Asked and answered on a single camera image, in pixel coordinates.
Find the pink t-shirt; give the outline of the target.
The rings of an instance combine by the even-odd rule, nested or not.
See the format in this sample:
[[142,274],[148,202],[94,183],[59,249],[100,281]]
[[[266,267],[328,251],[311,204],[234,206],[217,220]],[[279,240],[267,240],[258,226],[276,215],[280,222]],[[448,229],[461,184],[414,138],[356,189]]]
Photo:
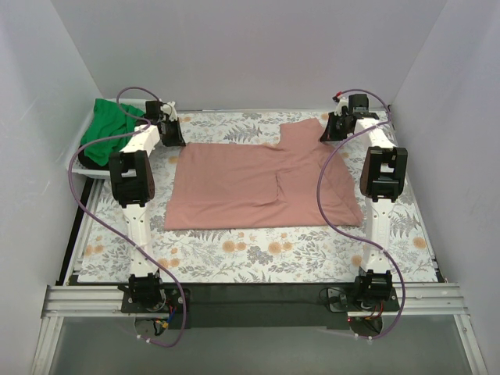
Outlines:
[[359,227],[363,212],[343,158],[316,118],[280,125],[277,145],[191,143],[166,204],[166,230]]

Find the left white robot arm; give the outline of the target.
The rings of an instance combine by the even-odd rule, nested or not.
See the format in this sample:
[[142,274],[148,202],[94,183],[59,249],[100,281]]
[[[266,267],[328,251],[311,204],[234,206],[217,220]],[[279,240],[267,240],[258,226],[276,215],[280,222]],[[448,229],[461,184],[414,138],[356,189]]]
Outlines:
[[166,304],[160,270],[149,259],[152,253],[149,202],[155,197],[155,182],[149,156],[161,142],[167,147],[184,146],[175,102],[145,103],[145,118],[137,120],[127,144],[109,157],[112,195],[122,209],[127,237],[134,242],[130,251],[130,276],[123,289],[128,301],[151,313]]

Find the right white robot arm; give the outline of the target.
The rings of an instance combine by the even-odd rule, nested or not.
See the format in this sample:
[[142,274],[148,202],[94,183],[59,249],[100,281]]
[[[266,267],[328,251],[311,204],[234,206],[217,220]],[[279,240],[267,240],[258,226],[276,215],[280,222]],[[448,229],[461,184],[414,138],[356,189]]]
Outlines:
[[401,270],[389,254],[391,215],[405,186],[408,152],[399,148],[384,133],[390,119],[380,120],[369,109],[372,93],[362,89],[340,91],[333,100],[321,141],[336,141],[340,146],[359,139],[366,149],[359,190],[366,203],[365,249],[359,273],[353,283],[334,288],[329,298],[336,309],[382,312],[397,303],[393,277]]

